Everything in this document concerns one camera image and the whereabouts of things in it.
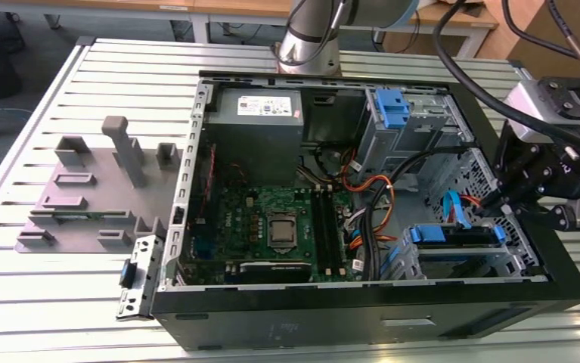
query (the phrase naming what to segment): metal bracket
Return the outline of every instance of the metal bracket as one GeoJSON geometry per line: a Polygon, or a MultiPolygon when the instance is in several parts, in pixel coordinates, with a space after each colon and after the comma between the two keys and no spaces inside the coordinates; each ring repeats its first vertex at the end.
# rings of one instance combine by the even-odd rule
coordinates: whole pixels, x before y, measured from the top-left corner
{"type": "Polygon", "coordinates": [[[156,292],[163,251],[164,242],[155,235],[138,239],[119,280],[123,290],[115,316],[118,321],[154,319],[151,304],[156,292]]]}
{"type": "Polygon", "coordinates": [[[580,199],[568,200],[566,204],[556,205],[550,211],[532,211],[526,208],[519,209],[520,216],[543,224],[555,231],[572,232],[580,231],[580,199]]]}

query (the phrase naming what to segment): table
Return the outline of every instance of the table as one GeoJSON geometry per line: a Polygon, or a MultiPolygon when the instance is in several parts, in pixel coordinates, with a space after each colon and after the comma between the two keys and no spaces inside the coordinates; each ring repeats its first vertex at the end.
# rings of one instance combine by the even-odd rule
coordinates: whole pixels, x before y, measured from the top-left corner
{"type": "MultiPolygon", "coordinates": [[[[0,11],[32,11],[41,14],[71,14],[100,17],[134,17],[159,20],[187,20],[192,23],[195,41],[210,43],[210,23],[252,23],[284,25],[292,8],[292,0],[0,0],[0,11]]],[[[448,10],[448,5],[434,4],[420,9],[420,33],[430,34],[448,10]]],[[[56,18],[47,15],[52,28],[56,18]]],[[[411,33],[410,24],[387,29],[411,33]]],[[[480,17],[456,14],[442,34],[464,36],[459,57],[474,57],[491,29],[499,23],[487,10],[480,17]]],[[[343,29],[372,30],[370,27],[344,26],[343,29]]]]}
{"type": "MultiPolygon", "coordinates": [[[[207,29],[211,22],[284,25],[291,8],[292,0],[276,0],[275,2],[260,0],[244,0],[239,2],[231,0],[196,0],[191,14],[194,34],[203,39],[204,34],[196,33],[196,29],[207,29]]],[[[420,33],[434,33],[434,27],[448,10],[450,5],[442,3],[428,5],[419,10],[420,33]]],[[[391,29],[382,29],[382,31],[411,33],[415,22],[415,17],[412,17],[408,24],[392,27],[391,29]]],[[[479,17],[472,17],[463,13],[454,15],[442,34],[466,37],[458,57],[475,57],[490,30],[498,26],[499,22],[491,16],[487,9],[483,9],[479,17]]],[[[342,28],[372,30],[372,28],[364,26],[343,26],[342,28]]],[[[382,42],[380,36],[376,36],[374,39],[376,42],[382,42]]]]}
{"type": "MultiPolygon", "coordinates": [[[[512,66],[498,60],[459,63],[503,98],[519,79],[512,66]]],[[[68,56],[0,165],[0,360],[288,361],[300,353],[302,361],[408,357],[416,363],[511,363],[539,356],[544,361],[580,361],[580,306],[539,315],[482,340],[187,353],[156,321],[114,320],[127,256],[20,255],[12,250],[57,162],[52,149],[61,135],[82,135],[91,147],[111,147],[102,121],[122,114],[134,120],[128,133],[142,147],[175,142],[184,149],[199,70],[274,72],[275,61],[264,47],[112,39],[76,46],[68,56]]],[[[428,56],[343,51],[342,71],[344,76],[454,80],[428,56]]],[[[500,129],[502,117],[490,110],[487,115],[500,129]]],[[[580,270],[580,233],[560,237],[580,270]]]]}

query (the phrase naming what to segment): motherboard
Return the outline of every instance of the motherboard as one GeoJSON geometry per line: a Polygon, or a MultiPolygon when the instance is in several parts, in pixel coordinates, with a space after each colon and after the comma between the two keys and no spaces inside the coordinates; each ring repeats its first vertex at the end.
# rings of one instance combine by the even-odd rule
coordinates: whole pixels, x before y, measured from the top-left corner
{"type": "Polygon", "coordinates": [[[195,284],[355,279],[342,224],[351,194],[328,188],[232,187],[214,193],[214,221],[194,227],[195,284]]]}

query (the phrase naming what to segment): black front panel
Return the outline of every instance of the black front panel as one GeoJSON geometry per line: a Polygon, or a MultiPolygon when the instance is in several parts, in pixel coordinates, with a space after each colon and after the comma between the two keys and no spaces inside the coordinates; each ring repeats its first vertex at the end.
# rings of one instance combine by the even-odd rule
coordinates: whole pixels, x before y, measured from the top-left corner
{"type": "Polygon", "coordinates": [[[156,317],[187,350],[256,349],[482,337],[542,308],[492,302],[156,317]]]}

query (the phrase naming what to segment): power supply label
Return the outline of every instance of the power supply label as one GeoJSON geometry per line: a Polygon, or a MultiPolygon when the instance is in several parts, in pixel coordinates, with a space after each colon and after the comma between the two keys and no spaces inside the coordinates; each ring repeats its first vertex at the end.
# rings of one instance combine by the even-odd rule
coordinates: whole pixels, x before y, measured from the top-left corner
{"type": "Polygon", "coordinates": [[[242,96],[239,116],[292,116],[290,97],[242,96]]]}

